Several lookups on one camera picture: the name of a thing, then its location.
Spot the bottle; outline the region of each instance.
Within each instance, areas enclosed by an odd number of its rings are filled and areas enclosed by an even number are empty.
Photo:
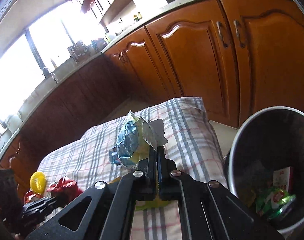
[[[107,43],[110,43],[111,39],[110,39],[109,35],[107,35],[107,33],[105,33],[104,36],[105,36]]]
[[[136,14],[133,15],[133,18],[134,18],[134,21],[136,21],[136,22],[138,22],[140,20]]]

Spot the red plastic wrapper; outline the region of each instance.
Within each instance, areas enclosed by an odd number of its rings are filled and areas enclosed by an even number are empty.
[[[24,204],[39,200],[42,196],[38,193],[35,193],[33,190],[28,191],[24,196]]]
[[[69,179],[67,176],[64,176],[58,181],[50,184],[49,188],[46,191],[51,192],[52,197],[60,193],[66,194],[68,196],[68,203],[83,193],[83,190],[79,189],[77,186],[77,182],[75,180]]]

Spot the countertop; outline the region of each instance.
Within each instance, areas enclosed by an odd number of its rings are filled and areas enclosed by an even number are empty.
[[[89,63],[90,61],[92,61],[93,59],[95,59],[96,57],[102,55],[105,51],[107,51],[110,47],[112,47],[114,44],[116,44],[118,41],[120,41],[122,38],[124,38],[125,36],[127,36],[128,34],[130,34],[131,32],[135,31],[136,29],[138,29],[139,27],[143,26],[144,24],[146,24],[147,22],[150,22],[158,17],[160,17],[161,15],[168,13],[169,11],[172,11],[174,9],[177,9],[179,7],[182,7],[184,5],[190,4],[190,3],[194,3],[197,1],[201,1],[201,0],[175,0],[171,3],[169,3],[168,5],[160,8],[155,15],[151,16],[151,17],[147,17],[147,18],[143,18],[140,21],[136,22],[134,25],[130,26],[128,29],[126,29],[124,32],[122,32],[119,36],[117,36],[111,43],[109,43],[101,52],[96,53],[91,55],[88,59],[86,59],[85,61],[79,63],[76,65],[76,67],[73,68],[72,71],[68,71],[66,73],[66,75],[60,79],[59,83],[55,86],[53,86],[52,88],[50,88],[46,94],[43,96],[43,98],[37,102],[37,104],[34,105],[34,107],[29,111],[29,114],[26,116],[25,120],[23,121],[22,126],[25,124],[25,122],[29,119],[29,117],[33,114],[33,112],[39,107],[39,105],[67,78],[69,78],[73,73],[75,73],[76,71],[78,71],[80,68],[82,68],[84,65],[86,65],[87,63]],[[9,139],[9,141],[5,144],[5,146],[3,147],[2,151],[0,152],[0,160],[3,156],[3,154],[6,152],[7,148],[9,147],[9,145],[11,144],[11,142],[14,140],[15,136],[19,133],[20,129],[18,129]]]

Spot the ceiling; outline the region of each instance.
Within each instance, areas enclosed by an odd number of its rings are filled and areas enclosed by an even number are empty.
[[[0,17],[0,57],[35,20],[65,0],[11,0]]]

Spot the yellow toy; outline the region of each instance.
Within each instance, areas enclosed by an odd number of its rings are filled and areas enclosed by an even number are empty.
[[[41,171],[34,172],[30,178],[31,190],[33,190],[35,193],[39,193],[40,195],[43,195],[45,187],[46,187],[46,179],[43,172]]]

